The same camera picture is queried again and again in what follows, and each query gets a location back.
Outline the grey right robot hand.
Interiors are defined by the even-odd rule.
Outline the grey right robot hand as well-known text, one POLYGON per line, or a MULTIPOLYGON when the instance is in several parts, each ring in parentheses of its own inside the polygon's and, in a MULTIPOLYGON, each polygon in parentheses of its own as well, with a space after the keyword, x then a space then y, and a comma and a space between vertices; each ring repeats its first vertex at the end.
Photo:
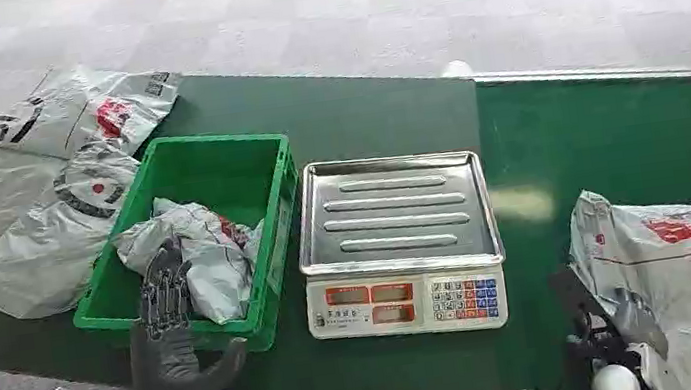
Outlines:
POLYGON ((611 291, 609 299, 614 308, 612 322, 622 337, 631 344, 648 344, 657 355, 666 359, 669 342, 646 299, 635 291, 620 287, 611 291))

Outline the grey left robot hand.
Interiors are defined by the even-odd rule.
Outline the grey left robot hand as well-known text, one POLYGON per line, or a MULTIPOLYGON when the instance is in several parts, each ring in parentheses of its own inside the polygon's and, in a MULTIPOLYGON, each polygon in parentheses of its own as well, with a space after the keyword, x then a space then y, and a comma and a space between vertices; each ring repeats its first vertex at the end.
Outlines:
POLYGON ((130 330, 134 390, 224 390, 242 371, 247 340, 237 336, 215 363, 199 365, 189 320, 191 267, 179 241, 169 237, 147 264, 139 318, 130 330))

